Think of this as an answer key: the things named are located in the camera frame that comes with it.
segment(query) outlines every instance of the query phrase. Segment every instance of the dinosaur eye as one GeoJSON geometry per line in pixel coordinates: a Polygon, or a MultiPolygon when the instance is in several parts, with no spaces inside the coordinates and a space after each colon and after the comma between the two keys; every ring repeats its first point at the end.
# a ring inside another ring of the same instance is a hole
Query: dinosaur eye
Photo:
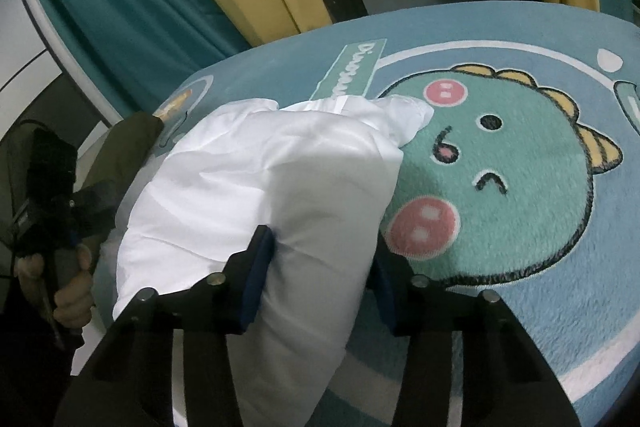
{"type": "Polygon", "coordinates": [[[495,114],[486,114],[478,117],[476,125],[483,131],[495,132],[502,127],[502,119],[495,114]]]}

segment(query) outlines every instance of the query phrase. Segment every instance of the teal curtain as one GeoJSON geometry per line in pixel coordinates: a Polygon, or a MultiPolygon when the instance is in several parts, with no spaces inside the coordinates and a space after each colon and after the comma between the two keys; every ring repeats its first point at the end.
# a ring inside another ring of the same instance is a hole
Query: teal curtain
{"type": "Polygon", "coordinates": [[[98,89],[126,117],[190,74],[249,48],[213,0],[40,0],[98,89]]]}

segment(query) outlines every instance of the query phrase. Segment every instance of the dinosaur mouth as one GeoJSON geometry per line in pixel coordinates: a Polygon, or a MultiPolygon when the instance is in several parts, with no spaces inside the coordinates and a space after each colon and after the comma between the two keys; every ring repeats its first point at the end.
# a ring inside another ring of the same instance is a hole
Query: dinosaur mouth
{"type": "Polygon", "coordinates": [[[460,157],[458,148],[444,141],[450,132],[451,126],[449,125],[440,131],[433,142],[433,157],[436,158],[439,163],[452,164],[460,157]]]}
{"type": "Polygon", "coordinates": [[[502,176],[500,176],[500,174],[495,171],[489,169],[480,171],[478,172],[478,174],[476,174],[476,177],[473,181],[476,190],[482,190],[488,182],[494,182],[498,186],[500,194],[502,194],[503,196],[507,195],[507,184],[502,179],[502,176]]]}

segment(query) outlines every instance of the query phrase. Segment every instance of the screw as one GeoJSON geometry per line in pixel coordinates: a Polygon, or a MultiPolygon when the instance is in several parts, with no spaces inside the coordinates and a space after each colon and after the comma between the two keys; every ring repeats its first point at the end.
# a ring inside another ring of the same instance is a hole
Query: screw
{"type": "Polygon", "coordinates": [[[213,272],[207,275],[207,284],[210,286],[220,286],[226,282],[226,275],[222,272],[213,272]]]}
{"type": "Polygon", "coordinates": [[[498,292],[495,290],[483,290],[482,298],[491,304],[495,304],[496,302],[500,301],[500,296],[498,295],[498,292]]]}
{"type": "Polygon", "coordinates": [[[431,284],[431,280],[422,274],[411,277],[411,286],[414,288],[427,288],[431,284]]]}
{"type": "Polygon", "coordinates": [[[158,295],[158,292],[154,288],[142,288],[138,293],[136,293],[136,299],[139,301],[148,301],[151,297],[158,295]]]}

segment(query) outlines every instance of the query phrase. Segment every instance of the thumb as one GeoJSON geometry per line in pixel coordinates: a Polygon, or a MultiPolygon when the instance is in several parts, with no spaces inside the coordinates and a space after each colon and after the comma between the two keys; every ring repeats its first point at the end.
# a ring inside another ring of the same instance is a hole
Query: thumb
{"type": "Polygon", "coordinates": [[[76,247],[78,264],[81,270],[88,271],[91,268],[91,250],[86,245],[80,243],[76,247]]]}
{"type": "Polygon", "coordinates": [[[44,258],[39,254],[22,257],[15,263],[15,275],[20,282],[24,297],[33,306],[39,308],[42,304],[40,294],[40,277],[44,272],[44,258]]]}

